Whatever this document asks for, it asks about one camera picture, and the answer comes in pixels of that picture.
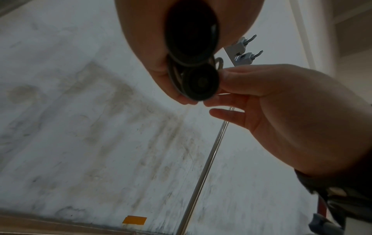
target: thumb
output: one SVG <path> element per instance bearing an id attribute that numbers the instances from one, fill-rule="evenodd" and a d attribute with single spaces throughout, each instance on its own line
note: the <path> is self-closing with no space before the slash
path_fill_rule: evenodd
<path id="1" fill-rule="evenodd" d="M 280 87 L 278 65 L 247 65 L 221 70 L 220 88 L 228 93 L 268 95 Z"/>

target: hand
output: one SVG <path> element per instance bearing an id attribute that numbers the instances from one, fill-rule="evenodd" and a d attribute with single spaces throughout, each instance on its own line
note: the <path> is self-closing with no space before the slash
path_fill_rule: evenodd
<path id="1" fill-rule="evenodd" d="M 294 65 L 220 71 L 222 93 L 205 106 L 247 128 L 271 154 L 310 176 L 347 169 L 372 148 L 372 107 L 320 72 Z"/>
<path id="2" fill-rule="evenodd" d="M 217 50 L 237 41 L 257 18 L 264 0 L 205 0 L 220 22 Z M 120 24 L 128 44 L 154 81 L 181 104 L 196 104 L 178 93 L 167 73 L 164 24 L 177 0 L 116 0 Z"/>

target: orange tape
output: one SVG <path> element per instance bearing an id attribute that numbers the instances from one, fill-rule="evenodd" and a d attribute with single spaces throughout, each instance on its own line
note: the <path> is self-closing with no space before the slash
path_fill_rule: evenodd
<path id="1" fill-rule="evenodd" d="M 140 216 L 133 216 L 128 215 L 124 221 L 123 224 L 129 224 L 129 225 L 144 225 L 147 220 L 147 217 L 140 217 Z"/>

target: camera lens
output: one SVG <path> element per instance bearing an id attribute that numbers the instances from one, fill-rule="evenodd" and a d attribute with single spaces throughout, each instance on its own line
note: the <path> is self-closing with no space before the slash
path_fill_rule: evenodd
<path id="1" fill-rule="evenodd" d="M 169 10 L 165 41 L 169 54 L 183 66 L 200 65 L 217 47 L 219 28 L 213 10 L 201 0 L 181 0 Z"/>
<path id="2" fill-rule="evenodd" d="M 212 97 L 218 86 L 218 72 L 210 64 L 189 68 L 183 73 L 183 92 L 193 100 L 202 101 Z"/>

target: metal pole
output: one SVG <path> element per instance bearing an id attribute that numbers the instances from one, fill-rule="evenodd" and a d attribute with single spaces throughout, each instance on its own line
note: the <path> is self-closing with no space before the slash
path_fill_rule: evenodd
<path id="1" fill-rule="evenodd" d="M 204 183 L 207 179 L 209 170 L 212 167 L 213 160 L 216 157 L 218 148 L 220 147 L 222 138 L 225 134 L 225 130 L 226 130 L 228 124 L 229 124 L 229 122 L 224 121 L 222 126 L 221 126 L 220 132 L 218 133 L 217 138 L 216 138 L 216 140 L 214 142 L 214 145 L 212 147 L 212 150 L 209 153 L 207 162 L 205 163 L 203 171 L 201 172 L 198 183 L 195 186 L 193 195 L 191 196 L 189 204 L 187 205 L 185 214 L 183 215 L 181 223 L 179 224 L 176 235 L 184 235 L 185 232 L 186 232 L 187 225 L 190 221 L 191 215 L 193 214 L 193 211 L 194 211 L 194 208 L 196 206 L 196 202 L 198 201 L 198 198 L 200 196 L 200 193 L 202 192 Z"/>

